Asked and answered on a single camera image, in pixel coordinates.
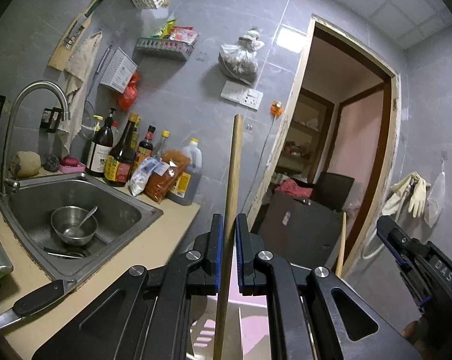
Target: red plastic bag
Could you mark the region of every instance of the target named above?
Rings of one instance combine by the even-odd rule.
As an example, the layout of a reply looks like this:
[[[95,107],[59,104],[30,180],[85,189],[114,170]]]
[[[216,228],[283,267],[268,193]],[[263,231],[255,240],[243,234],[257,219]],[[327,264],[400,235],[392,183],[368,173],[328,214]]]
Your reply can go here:
[[[117,104],[123,111],[127,111],[134,104],[136,97],[138,97],[138,90],[136,83],[139,81],[139,74],[134,72],[129,84],[124,89],[124,93],[117,98]]]

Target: stainless steel sink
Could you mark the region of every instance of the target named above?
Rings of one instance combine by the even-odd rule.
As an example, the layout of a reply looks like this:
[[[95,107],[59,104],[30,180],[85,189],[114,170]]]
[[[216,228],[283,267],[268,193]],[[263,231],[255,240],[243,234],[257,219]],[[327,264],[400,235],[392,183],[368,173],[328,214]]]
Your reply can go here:
[[[0,210],[9,227],[31,257],[53,279],[80,284],[119,252],[163,212],[126,195],[84,173],[51,175],[21,181],[17,192],[0,194]],[[94,214],[98,229],[83,247],[64,244],[51,227],[51,213],[74,205]],[[47,254],[42,247],[73,251],[86,257],[64,259]]]

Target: kitchen counter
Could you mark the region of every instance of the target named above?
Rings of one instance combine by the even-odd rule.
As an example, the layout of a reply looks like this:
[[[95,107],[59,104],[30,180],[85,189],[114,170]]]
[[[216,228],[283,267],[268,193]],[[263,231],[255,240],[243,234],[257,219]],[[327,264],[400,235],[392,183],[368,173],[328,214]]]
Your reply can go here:
[[[41,169],[40,176],[50,173]],[[165,265],[187,228],[199,211],[193,203],[181,206],[169,199],[162,203],[153,202],[145,195],[141,201],[163,210],[164,214],[149,228],[138,235],[79,288],[70,293],[62,302],[45,313],[26,319],[2,332],[9,344],[24,360],[76,316],[84,307],[109,287],[129,267],[143,265],[147,269]],[[0,241],[13,263],[11,275],[0,279],[0,314],[11,308],[16,300],[51,281],[39,268],[14,237],[0,212]]]

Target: orange object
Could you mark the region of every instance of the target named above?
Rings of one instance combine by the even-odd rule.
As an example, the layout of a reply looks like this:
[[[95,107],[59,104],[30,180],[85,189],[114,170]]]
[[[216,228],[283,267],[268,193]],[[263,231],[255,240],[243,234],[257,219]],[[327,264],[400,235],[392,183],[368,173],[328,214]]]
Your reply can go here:
[[[177,150],[168,150],[161,157],[161,164],[167,167],[163,174],[153,172],[146,184],[144,193],[155,202],[161,203],[166,193],[176,183],[178,177],[187,168],[191,159]]]
[[[283,103],[280,101],[273,101],[271,105],[271,115],[278,117],[283,114]]]

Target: plastic jug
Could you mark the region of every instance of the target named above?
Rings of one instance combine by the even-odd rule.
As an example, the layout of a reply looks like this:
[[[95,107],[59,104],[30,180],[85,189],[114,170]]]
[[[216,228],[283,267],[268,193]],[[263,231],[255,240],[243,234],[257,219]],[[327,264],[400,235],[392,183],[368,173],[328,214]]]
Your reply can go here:
[[[191,138],[189,145],[181,149],[181,152],[191,159],[191,163],[167,194],[170,200],[183,206],[189,206],[193,203],[201,180],[202,153],[198,148],[198,143],[197,139]]]

